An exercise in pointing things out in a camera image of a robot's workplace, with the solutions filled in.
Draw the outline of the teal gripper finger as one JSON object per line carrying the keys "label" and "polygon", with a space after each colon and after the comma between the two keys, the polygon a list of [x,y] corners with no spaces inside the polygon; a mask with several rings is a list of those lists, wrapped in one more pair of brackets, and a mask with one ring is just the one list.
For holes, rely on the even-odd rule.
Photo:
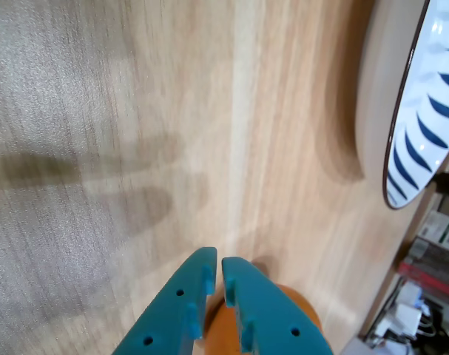
{"label": "teal gripper finger", "polygon": [[114,354],[191,354],[215,292],[217,249],[192,253],[147,306]]}
{"label": "teal gripper finger", "polygon": [[222,259],[226,306],[244,354],[331,354],[319,328],[265,274],[241,257]]}

